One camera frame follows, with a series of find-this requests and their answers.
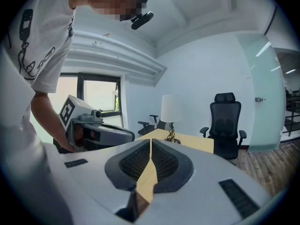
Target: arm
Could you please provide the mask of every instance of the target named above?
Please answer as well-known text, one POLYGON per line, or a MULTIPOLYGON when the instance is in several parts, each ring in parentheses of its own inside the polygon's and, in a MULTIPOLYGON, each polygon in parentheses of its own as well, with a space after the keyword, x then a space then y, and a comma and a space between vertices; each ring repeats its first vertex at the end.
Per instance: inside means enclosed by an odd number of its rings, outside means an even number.
POLYGON ((54 111, 47 93, 36 91, 31 102, 31 111, 37 122, 52 136, 63 148, 74 152, 74 147, 68 144, 58 114, 54 111))

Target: black office chair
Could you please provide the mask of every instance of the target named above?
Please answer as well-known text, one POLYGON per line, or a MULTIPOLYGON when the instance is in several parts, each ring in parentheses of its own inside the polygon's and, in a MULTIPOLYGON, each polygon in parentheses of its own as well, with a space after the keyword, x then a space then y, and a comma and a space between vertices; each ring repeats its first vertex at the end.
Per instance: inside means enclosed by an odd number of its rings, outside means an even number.
MULTIPOLYGON (((157 123, 157 118, 158 116, 157 115, 149 115, 150 117, 153 117, 154 118, 154 121, 157 123)), ((141 129, 140 131, 138 131, 138 134, 139 135, 146 135, 152 131, 154 131, 154 125, 149 125, 148 122, 137 122, 138 124, 142 124, 143 125, 143 129, 141 129)), ((157 124, 157 128, 158 129, 162 129, 162 130, 165 130, 165 125, 166 125, 166 122, 163 122, 161 120, 159 120, 158 124, 157 124)))
MULTIPOLYGON (((240 145, 247 138, 246 132, 240 130, 240 142, 237 143, 240 109, 241 104, 235 101, 232 92, 217 94, 215 102, 210 105, 212 122, 208 138, 214 140, 214 154, 227 160, 238 157, 240 145)), ((206 137, 208 129, 204 127, 200 130, 203 137, 206 137)))

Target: glass door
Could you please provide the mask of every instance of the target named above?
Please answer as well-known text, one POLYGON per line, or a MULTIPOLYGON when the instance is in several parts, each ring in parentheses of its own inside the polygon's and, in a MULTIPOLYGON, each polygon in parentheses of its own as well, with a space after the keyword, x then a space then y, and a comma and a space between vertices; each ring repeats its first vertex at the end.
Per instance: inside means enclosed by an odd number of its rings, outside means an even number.
POLYGON ((276 149, 285 119, 285 93, 280 64, 265 35, 236 38, 250 67, 255 97, 255 120, 248 151, 276 149))

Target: table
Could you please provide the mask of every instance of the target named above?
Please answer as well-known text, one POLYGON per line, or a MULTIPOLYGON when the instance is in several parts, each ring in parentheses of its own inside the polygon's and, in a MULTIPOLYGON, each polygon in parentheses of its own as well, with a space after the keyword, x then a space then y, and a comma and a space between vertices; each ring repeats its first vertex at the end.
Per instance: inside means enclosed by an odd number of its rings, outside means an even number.
MULTIPOLYGON (((150 161, 145 167, 139 180, 136 183, 136 190, 147 202, 151 203, 153 200, 153 187, 157 184, 157 175, 155 166, 151 160, 152 155, 152 139, 164 140, 169 135, 169 131, 156 129, 137 140, 150 139, 150 161)), ((187 146, 193 149, 213 153, 214 152, 214 140, 210 138, 201 138, 196 136, 184 135, 175 133, 175 138, 180 140, 181 145, 187 146)))

